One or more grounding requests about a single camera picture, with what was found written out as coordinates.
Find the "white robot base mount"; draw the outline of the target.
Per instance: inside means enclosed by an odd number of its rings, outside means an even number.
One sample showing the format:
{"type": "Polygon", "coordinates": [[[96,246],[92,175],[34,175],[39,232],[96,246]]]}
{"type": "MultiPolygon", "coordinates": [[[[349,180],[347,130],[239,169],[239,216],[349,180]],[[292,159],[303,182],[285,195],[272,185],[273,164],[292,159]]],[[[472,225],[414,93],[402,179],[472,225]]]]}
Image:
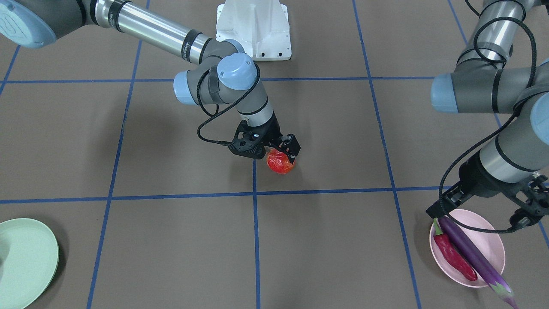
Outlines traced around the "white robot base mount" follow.
{"type": "Polygon", "coordinates": [[[215,38],[239,43],[254,61],[292,58],[288,7],[278,0],[226,0],[216,9],[215,38]]]}

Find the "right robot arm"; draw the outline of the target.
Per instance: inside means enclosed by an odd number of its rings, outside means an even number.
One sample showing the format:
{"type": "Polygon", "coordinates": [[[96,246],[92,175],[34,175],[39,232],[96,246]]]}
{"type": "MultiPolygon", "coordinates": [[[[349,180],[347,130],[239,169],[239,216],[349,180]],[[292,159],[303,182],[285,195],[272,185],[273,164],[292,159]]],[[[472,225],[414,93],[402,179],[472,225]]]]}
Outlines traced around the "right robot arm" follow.
{"type": "Polygon", "coordinates": [[[261,160],[266,148],[276,149],[293,164],[300,144],[283,135],[261,82],[261,72],[243,46],[233,40],[216,41],[196,29],[166,19],[130,0],[3,0],[1,33],[25,48],[51,45],[86,25],[97,25],[133,36],[195,64],[178,73],[173,91],[182,104],[216,111],[197,128],[198,137],[227,147],[234,155],[261,160]],[[231,141],[208,139],[204,126],[235,108],[241,121],[231,141]]]}

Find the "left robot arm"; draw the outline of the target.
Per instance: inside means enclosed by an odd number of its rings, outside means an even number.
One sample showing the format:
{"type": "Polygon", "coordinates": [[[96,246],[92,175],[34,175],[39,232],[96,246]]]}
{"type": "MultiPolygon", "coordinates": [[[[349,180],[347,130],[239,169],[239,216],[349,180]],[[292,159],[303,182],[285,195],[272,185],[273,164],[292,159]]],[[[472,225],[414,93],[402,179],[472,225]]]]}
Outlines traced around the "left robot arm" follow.
{"type": "Polygon", "coordinates": [[[448,216],[473,196],[504,195],[518,205],[512,233],[548,215],[548,62],[524,20],[546,0],[485,0],[478,23],[452,73],[436,76],[431,105],[443,113],[510,114],[445,171],[431,218],[448,216]]]}

